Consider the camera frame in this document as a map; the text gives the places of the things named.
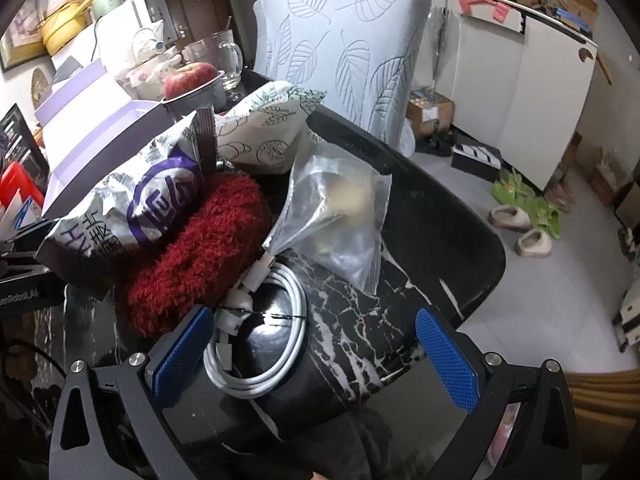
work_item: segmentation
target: silver bolt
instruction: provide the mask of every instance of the silver bolt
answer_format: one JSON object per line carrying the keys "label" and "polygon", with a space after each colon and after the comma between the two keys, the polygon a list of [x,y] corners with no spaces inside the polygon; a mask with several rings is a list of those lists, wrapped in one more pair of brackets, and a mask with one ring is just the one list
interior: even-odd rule
{"label": "silver bolt", "polygon": [[491,366],[497,366],[502,363],[502,358],[495,352],[489,352],[484,356],[484,360]]}
{"label": "silver bolt", "polygon": [[129,364],[131,366],[138,366],[145,362],[146,356],[142,352],[136,352],[129,357]]}
{"label": "silver bolt", "polygon": [[549,359],[549,361],[547,361],[545,363],[546,365],[546,369],[549,370],[550,372],[559,372],[560,371],[560,365],[558,363],[558,361],[554,361],[553,359]]}
{"label": "silver bolt", "polygon": [[84,361],[82,360],[75,361],[71,365],[71,372],[74,374],[77,374],[78,372],[81,372],[82,370],[84,370],[85,366],[86,366],[86,363]]}

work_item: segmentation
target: gray bowl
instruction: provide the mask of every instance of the gray bowl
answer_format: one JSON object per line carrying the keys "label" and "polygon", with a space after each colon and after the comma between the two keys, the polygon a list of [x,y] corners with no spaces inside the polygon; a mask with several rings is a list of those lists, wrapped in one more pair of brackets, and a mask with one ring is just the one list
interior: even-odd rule
{"label": "gray bowl", "polygon": [[221,70],[218,75],[208,83],[204,83],[204,85],[198,86],[190,92],[173,99],[163,98],[161,103],[166,106],[176,120],[180,120],[198,108],[213,106],[214,111],[218,112],[226,103],[226,94],[222,80],[223,75],[225,75],[225,73]]}

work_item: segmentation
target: textured blue pad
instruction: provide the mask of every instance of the textured blue pad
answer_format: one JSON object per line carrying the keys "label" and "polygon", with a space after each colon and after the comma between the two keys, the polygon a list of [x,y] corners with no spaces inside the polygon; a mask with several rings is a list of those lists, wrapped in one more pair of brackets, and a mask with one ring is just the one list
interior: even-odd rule
{"label": "textured blue pad", "polygon": [[471,413],[479,395],[478,380],[469,363],[436,319],[424,308],[415,316],[415,333],[453,403]]}
{"label": "textured blue pad", "polygon": [[213,334],[213,311],[202,307],[156,369],[153,396],[156,408],[173,406],[202,358]]}

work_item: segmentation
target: brown wooden door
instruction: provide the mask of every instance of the brown wooden door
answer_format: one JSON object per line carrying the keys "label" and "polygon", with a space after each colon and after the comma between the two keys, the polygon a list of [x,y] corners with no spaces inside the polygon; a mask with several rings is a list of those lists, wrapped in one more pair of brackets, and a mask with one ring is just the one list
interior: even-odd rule
{"label": "brown wooden door", "polygon": [[[178,44],[192,43],[222,30],[227,17],[232,15],[229,0],[166,0],[166,4],[178,34]],[[239,43],[236,30],[234,39]]]}

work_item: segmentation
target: apple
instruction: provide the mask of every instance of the apple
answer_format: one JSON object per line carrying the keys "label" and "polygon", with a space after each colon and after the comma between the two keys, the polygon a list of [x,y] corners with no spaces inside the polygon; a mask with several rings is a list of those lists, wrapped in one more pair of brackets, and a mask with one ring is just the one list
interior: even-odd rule
{"label": "apple", "polygon": [[164,97],[174,99],[198,86],[204,85],[218,75],[218,69],[211,63],[189,63],[175,70],[164,83]]}

